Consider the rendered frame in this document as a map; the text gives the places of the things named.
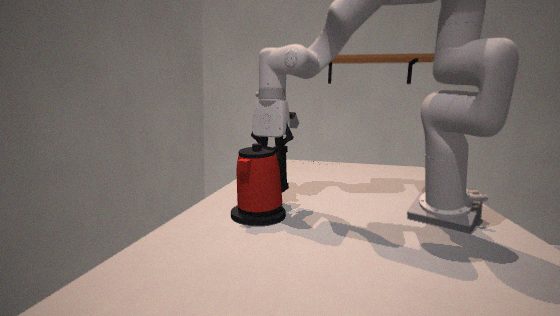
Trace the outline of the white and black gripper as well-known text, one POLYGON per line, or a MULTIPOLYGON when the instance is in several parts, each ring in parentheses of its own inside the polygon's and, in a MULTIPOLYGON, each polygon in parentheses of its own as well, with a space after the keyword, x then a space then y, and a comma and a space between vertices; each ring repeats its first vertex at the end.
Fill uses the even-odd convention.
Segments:
POLYGON ((261 146, 267 146, 268 137, 275 137, 278 162, 282 159, 282 148, 294 137, 290 131, 288 102, 285 99, 259 99, 253 114, 251 137, 261 146), (286 137, 283 139, 283 137, 286 137), (264 141, 263 141, 264 138, 264 141))

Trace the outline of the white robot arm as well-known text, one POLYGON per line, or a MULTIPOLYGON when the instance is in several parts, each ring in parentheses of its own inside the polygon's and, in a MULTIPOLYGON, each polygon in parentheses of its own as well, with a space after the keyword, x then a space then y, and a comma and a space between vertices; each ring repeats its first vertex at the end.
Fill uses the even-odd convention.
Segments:
MULTIPOLYGON (((382 5, 434 1, 437 0, 335 0, 322 33, 308 49, 292 44, 260 51, 256 97, 286 99, 286 74, 303 79, 317 75, 382 5)), ((441 0, 434 79, 443 84, 476 86, 479 92, 437 91, 421 105, 425 193, 419 204, 437 216, 463 216, 472 210, 474 201, 488 200, 487 195, 466 189, 469 147, 465 134, 494 136, 508 116, 519 54, 509 39, 480 39, 486 1, 441 0)))

